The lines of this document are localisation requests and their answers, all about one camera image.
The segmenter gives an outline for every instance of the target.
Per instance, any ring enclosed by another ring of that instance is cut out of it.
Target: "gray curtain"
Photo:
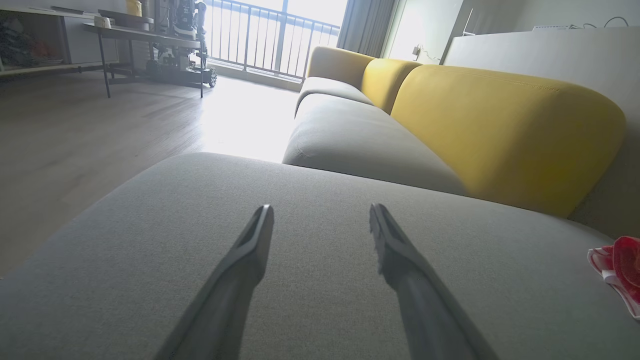
[[[348,0],[338,47],[380,57],[394,0]]]

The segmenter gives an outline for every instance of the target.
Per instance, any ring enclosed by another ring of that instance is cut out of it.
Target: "balcony railing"
[[[340,27],[237,1],[213,0],[205,30],[210,58],[244,70],[301,79],[312,48],[336,46]]]

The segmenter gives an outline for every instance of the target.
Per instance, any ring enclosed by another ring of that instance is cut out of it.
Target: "sofa seat cushion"
[[[379,108],[310,94],[296,119],[285,164],[466,194],[453,170]]]
[[[300,102],[309,94],[326,94],[353,101],[362,102],[363,104],[373,105],[373,102],[369,100],[360,90],[353,85],[343,83],[341,81],[325,79],[325,78],[307,78],[305,83],[302,84],[300,95],[298,96],[298,102],[296,103],[296,114],[300,107]]]
[[[409,359],[397,296],[377,271],[371,202],[391,211],[496,359],[637,359],[640,326],[586,259],[606,236],[468,197],[206,153],[144,171],[0,280],[0,358],[153,359],[271,204],[239,358]]]

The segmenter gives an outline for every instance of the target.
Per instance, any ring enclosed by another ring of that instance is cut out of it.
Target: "red object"
[[[640,320],[640,239],[622,236],[613,246],[589,249],[587,258],[622,297],[631,316]]]
[[[622,236],[616,240],[613,269],[631,298],[640,304],[640,239]]]

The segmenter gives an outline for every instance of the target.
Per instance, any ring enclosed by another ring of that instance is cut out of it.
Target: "white wall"
[[[413,47],[422,44],[424,51],[420,53],[418,61],[439,63],[451,40],[462,35],[467,20],[467,31],[489,33],[500,4],[509,1],[397,0],[383,57],[413,60]]]
[[[413,47],[422,44],[421,63],[439,63],[463,0],[399,0],[383,54],[413,60]]]
[[[624,17],[630,26],[640,26],[640,0],[511,0],[499,9],[502,22],[492,33],[530,31],[536,25],[576,25],[585,23],[603,27],[615,16]],[[625,26],[613,20],[607,27]]]

